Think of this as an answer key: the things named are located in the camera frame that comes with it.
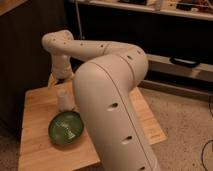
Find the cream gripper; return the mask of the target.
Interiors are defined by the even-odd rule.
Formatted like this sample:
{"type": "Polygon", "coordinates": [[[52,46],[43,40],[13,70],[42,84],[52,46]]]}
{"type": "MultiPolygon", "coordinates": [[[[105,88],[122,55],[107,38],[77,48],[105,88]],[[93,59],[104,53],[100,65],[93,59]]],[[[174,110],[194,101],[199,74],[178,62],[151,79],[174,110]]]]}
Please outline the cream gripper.
{"type": "Polygon", "coordinates": [[[57,85],[58,83],[69,82],[73,79],[73,76],[74,74],[72,71],[52,72],[49,76],[48,87],[53,87],[57,85]]]}

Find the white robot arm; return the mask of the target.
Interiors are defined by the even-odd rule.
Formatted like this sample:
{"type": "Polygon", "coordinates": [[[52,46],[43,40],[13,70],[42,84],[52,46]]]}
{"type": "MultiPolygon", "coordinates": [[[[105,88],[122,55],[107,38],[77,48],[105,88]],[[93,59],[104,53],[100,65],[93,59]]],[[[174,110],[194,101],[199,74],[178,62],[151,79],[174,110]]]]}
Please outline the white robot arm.
{"type": "Polygon", "coordinates": [[[42,45],[53,77],[73,78],[75,103],[105,171],[161,171],[130,99],[148,71],[145,52],[129,43],[76,40],[68,30],[45,34],[42,45]]]}

